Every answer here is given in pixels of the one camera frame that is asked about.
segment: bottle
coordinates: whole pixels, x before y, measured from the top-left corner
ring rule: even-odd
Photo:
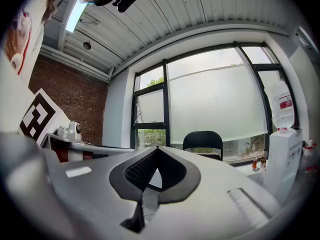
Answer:
[[[303,148],[303,154],[300,161],[299,172],[309,174],[314,170],[315,156],[313,151],[313,142],[309,140],[308,146]]]
[[[261,169],[264,169],[267,165],[267,156],[268,156],[268,151],[264,149],[262,152],[261,163],[260,163]]]
[[[257,162],[258,162],[258,152],[255,152],[253,155],[253,162],[252,162],[252,168],[255,169],[257,168]]]
[[[272,121],[278,130],[289,129],[295,122],[294,104],[284,81],[265,88],[272,111]]]

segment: red label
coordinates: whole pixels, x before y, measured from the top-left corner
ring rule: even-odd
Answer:
[[[283,109],[286,109],[286,108],[289,108],[292,106],[292,101],[291,99],[288,100],[288,101],[284,101],[284,102],[281,102],[280,103],[280,109],[283,110]]]

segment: brick wall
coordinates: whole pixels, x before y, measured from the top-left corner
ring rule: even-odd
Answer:
[[[29,88],[33,93],[42,88],[71,121],[81,124],[84,142],[102,144],[107,83],[39,55]]]

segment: black rubber piece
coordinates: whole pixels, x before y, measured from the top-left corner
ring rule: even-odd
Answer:
[[[143,191],[157,168],[162,178],[159,205],[185,200],[201,180],[200,171],[193,163],[160,146],[152,147],[113,168],[109,181],[121,198],[141,202]]]

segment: gray plastic surface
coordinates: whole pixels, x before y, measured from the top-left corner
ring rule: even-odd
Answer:
[[[35,227],[60,239],[212,240],[245,236],[252,232],[252,225],[228,195],[239,188],[268,220],[280,210],[266,190],[234,167],[163,147],[193,163],[200,170],[201,181],[187,199],[161,204],[140,233],[132,232],[121,223],[133,216],[137,202],[120,198],[109,174],[115,166],[148,149],[61,164],[54,152],[40,150],[30,138],[0,134],[0,173],[19,210]],[[65,170],[82,167],[91,172],[67,177]]]

